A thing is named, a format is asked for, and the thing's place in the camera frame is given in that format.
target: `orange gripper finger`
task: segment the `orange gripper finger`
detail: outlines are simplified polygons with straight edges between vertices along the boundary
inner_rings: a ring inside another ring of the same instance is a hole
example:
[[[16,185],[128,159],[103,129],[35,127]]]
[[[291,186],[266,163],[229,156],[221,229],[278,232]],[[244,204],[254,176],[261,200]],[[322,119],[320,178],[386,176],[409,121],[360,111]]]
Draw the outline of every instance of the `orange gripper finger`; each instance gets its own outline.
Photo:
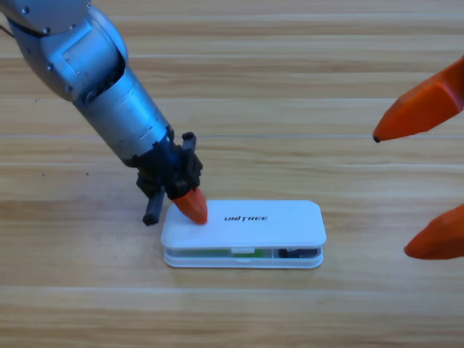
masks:
[[[403,94],[385,112],[376,142],[422,133],[464,109],[464,57]]]
[[[190,220],[204,225],[208,221],[208,209],[206,198],[200,189],[193,188],[184,196],[173,199],[173,203]]]
[[[464,257],[464,204],[433,219],[409,242],[405,254],[422,260]]]

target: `robotic arm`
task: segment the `robotic arm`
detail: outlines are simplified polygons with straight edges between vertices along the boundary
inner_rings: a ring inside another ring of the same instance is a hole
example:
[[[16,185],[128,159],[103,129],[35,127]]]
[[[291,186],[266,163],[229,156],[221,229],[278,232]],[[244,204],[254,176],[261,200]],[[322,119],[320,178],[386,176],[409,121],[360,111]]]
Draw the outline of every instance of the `robotic arm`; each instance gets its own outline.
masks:
[[[196,137],[174,130],[128,64],[117,28],[90,0],[0,0],[25,61],[56,95],[71,102],[111,150],[138,170],[149,202],[146,225],[159,222],[164,195],[195,223],[207,222],[199,189]]]

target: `white box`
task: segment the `white box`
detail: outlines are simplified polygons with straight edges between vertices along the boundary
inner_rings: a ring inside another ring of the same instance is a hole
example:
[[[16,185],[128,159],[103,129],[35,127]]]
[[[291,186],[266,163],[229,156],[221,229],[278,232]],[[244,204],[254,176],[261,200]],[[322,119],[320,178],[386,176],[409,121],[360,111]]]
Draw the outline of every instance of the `white box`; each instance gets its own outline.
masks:
[[[162,231],[165,262],[182,268],[315,268],[326,231],[319,206],[297,200],[209,200],[197,225],[173,204]]]

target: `wood grain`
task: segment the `wood grain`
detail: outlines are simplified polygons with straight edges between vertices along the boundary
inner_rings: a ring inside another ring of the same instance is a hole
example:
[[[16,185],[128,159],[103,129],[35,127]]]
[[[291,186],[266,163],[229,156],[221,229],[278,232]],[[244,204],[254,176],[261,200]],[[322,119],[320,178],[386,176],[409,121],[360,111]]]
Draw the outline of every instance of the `wood grain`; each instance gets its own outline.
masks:
[[[464,201],[464,121],[370,136],[463,55],[461,0],[94,3],[176,134],[198,135],[203,192],[317,202],[324,263],[166,266],[136,172],[0,33],[0,347],[463,346],[464,260],[402,248]]]

